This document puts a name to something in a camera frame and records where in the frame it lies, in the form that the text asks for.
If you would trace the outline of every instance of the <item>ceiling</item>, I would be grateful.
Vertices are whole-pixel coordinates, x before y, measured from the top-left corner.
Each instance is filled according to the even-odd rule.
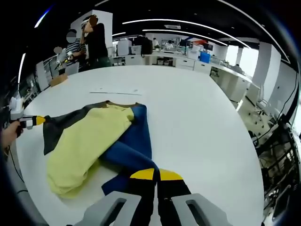
[[[76,3],[73,5],[69,1],[60,1],[58,3],[42,1],[38,4],[31,4],[31,8],[28,7],[30,3],[23,2],[17,8],[12,6],[14,13],[12,15],[11,12],[7,11],[7,18],[10,18],[10,24],[15,23],[16,25],[7,26],[7,36],[5,36],[7,45],[4,45],[7,58],[5,67],[2,68],[4,70],[2,75],[8,75],[6,76],[7,79],[16,76],[22,54],[26,52],[21,76],[21,79],[24,79],[33,71],[35,64],[54,55],[54,47],[66,46],[66,34],[70,23],[92,9],[113,13],[113,33],[143,34],[143,29],[166,29],[164,27],[165,24],[175,24],[181,26],[181,31],[196,33],[213,39],[227,38],[226,35],[219,32],[185,23],[152,21],[122,24],[131,20],[165,18],[204,24],[234,37],[256,38],[260,41],[274,44],[273,40],[262,28],[242,13],[218,0],[206,1],[206,3],[204,1],[199,1],[200,3],[197,3],[197,1],[181,1],[180,4],[173,1],[158,0],[148,2],[141,0],[109,0],[95,6],[100,1],[82,1],[81,4]],[[236,0],[227,0],[227,2],[237,6],[260,24],[263,24],[264,28],[270,32],[289,56],[293,67],[296,66],[292,47],[282,37],[275,26],[275,19],[271,19],[268,16],[266,9],[270,9],[272,13],[277,15],[278,19],[282,20],[300,45],[301,39],[298,36],[300,35],[298,34],[299,25],[296,23],[295,18],[291,16],[291,14],[294,14],[294,10],[297,13],[297,7],[294,8],[291,4],[290,6],[287,4],[277,6],[276,3],[270,4],[269,1],[265,2],[264,5],[262,3],[255,4],[254,0],[243,1],[243,5],[241,1]],[[41,15],[51,6],[52,8],[38,28],[34,28]],[[242,46],[239,42],[227,42],[227,44]],[[252,48],[258,48],[257,43],[247,42],[247,44]]]

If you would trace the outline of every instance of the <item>chair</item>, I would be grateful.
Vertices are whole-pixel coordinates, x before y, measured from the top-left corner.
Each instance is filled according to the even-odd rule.
[[[263,99],[264,95],[264,86],[261,84],[260,88],[254,84],[250,85],[247,97],[254,105],[255,109],[252,112],[249,112],[249,115],[256,115],[259,118],[259,121],[262,122],[262,115],[269,115],[268,109],[270,107],[270,103]]]
[[[79,72],[79,62],[76,62],[74,64],[71,64],[69,66],[66,67],[65,73],[67,75],[72,75],[72,74],[76,74]]]

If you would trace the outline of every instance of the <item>black shirt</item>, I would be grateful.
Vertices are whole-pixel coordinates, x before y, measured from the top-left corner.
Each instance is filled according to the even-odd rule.
[[[88,45],[89,61],[108,56],[108,50],[105,46],[104,25],[102,23],[94,26],[93,32],[89,33],[85,40]]]

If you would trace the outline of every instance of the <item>window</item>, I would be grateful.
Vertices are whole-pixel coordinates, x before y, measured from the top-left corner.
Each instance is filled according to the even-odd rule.
[[[258,50],[243,48],[239,66],[249,76],[253,77],[257,65]]]
[[[238,46],[228,46],[226,61],[229,62],[230,65],[236,65],[236,58],[238,53]]]

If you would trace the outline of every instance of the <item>black cable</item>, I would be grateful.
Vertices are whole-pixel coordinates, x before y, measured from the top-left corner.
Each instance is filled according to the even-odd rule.
[[[298,77],[298,73],[296,72],[295,87],[293,88],[293,91],[292,91],[292,93],[290,94],[289,98],[285,101],[285,103],[284,103],[284,105],[283,105],[283,108],[282,108],[281,112],[280,112],[279,115],[278,115],[278,118],[277,118],[277,120],[276,120],[276,123],[278,122],[278,120],[279,120],[279,118],[280,118],[280,116],[281,116],[281,113],[282,113],[283,110],[284,110],[284,107],[285,107],[286,103],[289,101],[289,99],[292,97],[294,91],[296,90],[296,87],[297,87],[297,77]],[[272,128],[273,128],[273,127],[271,127],[267,132],[265,132],[265,133],[262,134],[259,138],[257,138],[257,141],[259,141],[260,138],[262,138],[264,135],[266,135]]]
[[[21,193],[21,192],[28,192],[27,190],[20,190],[17,192],[17,194]]]
[[[18,173],[18,170],[17,170],[17,168],[16,168],[15,161],[14,161],[13,155],[12,155],[11,150],[10,150],[10,146],[8,146],[8,150],[9,150],[9,153],[10,153],[10,156],[11,156],[11,160],[13,161],[13,164],[14,164],[14,167],[15,167],[15,170],[16,170],[16,173],[17,173],[18,176],[20,177],[21,181],[23,181],[22,177],[20,176],[20,174]]]

